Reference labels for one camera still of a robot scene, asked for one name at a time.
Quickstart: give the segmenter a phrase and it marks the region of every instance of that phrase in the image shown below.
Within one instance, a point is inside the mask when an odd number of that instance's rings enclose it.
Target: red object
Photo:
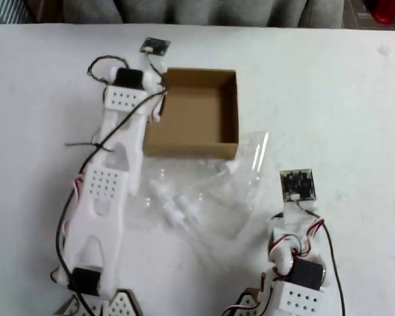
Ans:
[[[379,0],[373,18],[382,24],[391,24],[395,19],[395,0]]]

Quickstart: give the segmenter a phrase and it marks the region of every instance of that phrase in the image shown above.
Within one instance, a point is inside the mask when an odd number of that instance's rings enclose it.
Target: white tabletop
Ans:
[[[160,25],[0,26],[0,315],[50,315],[68,297],[48,273],[90,149],[63,144],[100,123],[89,63],[114,54],[135,66],[147,36],[172,41],[169,66],[237,70],[240,132],[270,132],[264,212],[281,210],[279,170],[312,168],[348,315],[395,315],[395,32]],[[120,283],[145,315],[218,315],[266,267],[265,237],[247,237],[235,268],[211,273],[174,231],[130,229]],[[325,315],[339,316],[335,283],[327,293]]]

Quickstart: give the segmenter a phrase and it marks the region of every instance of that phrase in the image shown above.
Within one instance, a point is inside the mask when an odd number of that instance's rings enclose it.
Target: open cardboard box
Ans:
[[[146,128],[148,156],[235,158],[237,80],[233,70],[170,68],[161,122]]]

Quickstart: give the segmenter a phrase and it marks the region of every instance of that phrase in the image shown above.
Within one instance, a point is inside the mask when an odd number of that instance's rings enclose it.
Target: perforated panel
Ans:
[[[129,297],[126,293],[118,293],[111,305],[104,308],[104,316],[135,316],[133,307],[130,304]]]
[[[99,168],[91,165],[85,179],[84,191],[94,198],[111,200],[120,191],[120,185],[125,181],[127,172],[115,169]]]
[[[323,293],[289,282],[278,282],[273,296],[273,307],[299,316],[316,316]]]
[[[256,305],[256,302],[251,295],[245,295],[243,296],[242,300],[238,302],[238,304],[253,307]],[[255,316],[255,315],[259,315],[262,309],[263,306],[258,306],[255,309],[251,309],[251,310],[238,309],[233,313],[233,316]]]
[[[101,300],[90,300],[88,299],[87,296],[84,296],[84,299],[86,300],[86,303],[88,303],[88,306],[91,308],[93,311],[93,314],[96,316],[99,316],[101,313],[101,309],[103,307],[104,301]],[[82,304],[79,305],[79,301],[73,296],[70,299],[70,303],[67,306],[67,308],[61,313],[61,314],[56,314],[56,316],[61,316],[61,315],[71,315],[71,316],[87,316],[89,315]]]
[[[110,110],[130,112],[148,95],[143,90],[108,86],[105,93],[105,107]]]

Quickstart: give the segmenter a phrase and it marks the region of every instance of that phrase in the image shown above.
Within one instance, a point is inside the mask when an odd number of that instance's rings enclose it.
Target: white plastic robot frame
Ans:
[[[159,120],[163,95],[150,96],[163,89],[154,70],[111,69],[100,142],[137,105],[149,99],[105,142],[106,150],[99,150],[88,164],[78,204],[65,225],[63,259],[84,294],[103,299],[116,294],[123,213],[130,196],[138,191],[147,121]],[[57,282],[69,286],[62,267]]]

